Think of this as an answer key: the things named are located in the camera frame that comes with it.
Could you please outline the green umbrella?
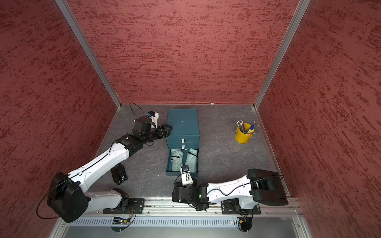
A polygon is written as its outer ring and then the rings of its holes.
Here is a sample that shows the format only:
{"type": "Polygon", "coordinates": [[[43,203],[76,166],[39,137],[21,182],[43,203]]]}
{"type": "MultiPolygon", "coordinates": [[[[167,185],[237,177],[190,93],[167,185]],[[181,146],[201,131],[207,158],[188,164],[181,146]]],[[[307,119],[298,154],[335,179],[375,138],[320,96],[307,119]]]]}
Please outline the green umbrella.
{"type": "Polygon", "coordinates": [[[183,156],[184,153],[179,149],[171,149],[171,169],[172,171],[181,171],[183,166],[183,156]]]}
{"type": "Polygon", "coordinates": [[[197,171],[197,156],[198,156],[197,149],[190,149],[187,153],[186,165],[188,165],[189,170],[191,172],[197,171]]]}

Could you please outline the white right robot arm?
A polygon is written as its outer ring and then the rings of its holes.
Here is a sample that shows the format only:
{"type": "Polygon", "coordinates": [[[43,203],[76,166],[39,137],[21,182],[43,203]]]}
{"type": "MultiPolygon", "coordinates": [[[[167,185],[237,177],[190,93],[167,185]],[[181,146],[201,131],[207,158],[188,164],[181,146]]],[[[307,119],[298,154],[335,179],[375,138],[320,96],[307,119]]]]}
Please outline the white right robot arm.
{"type": "Polygon", "coordinates": [[[172,201],[184,203],[197,211],[211,205],[221,205],[241,215],[254,214],[260,204],[288,205],[282,185],[283,176],[277,172],[249,169],[248,174],[223,183],[197,184],[190,172],[182,172],[181,181],[174,182],[172,201]]]}

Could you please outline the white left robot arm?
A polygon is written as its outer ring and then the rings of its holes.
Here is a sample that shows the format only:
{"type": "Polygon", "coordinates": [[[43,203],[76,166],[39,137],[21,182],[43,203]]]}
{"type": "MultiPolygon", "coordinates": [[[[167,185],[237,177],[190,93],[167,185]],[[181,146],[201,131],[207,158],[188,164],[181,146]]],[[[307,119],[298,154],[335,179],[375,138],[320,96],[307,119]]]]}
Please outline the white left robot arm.
{"type": "Polygon", "coordinates": [[[89,188],[108,171],[114,172],[118,183],[126,180],[121,162],[130,158],[145,144],[170,135],[172,126],[159,126],[157,119],[157,115],[136,119],[133,131],[114,140],[110,148],[101,155],[68,174],[56,174],[51,180],[48,194],[44,197],[47,205],[67,223],[85,213],[103,209],[122,214],[132,212],[129,196],[121,189],[90,192],[89,188]]]}

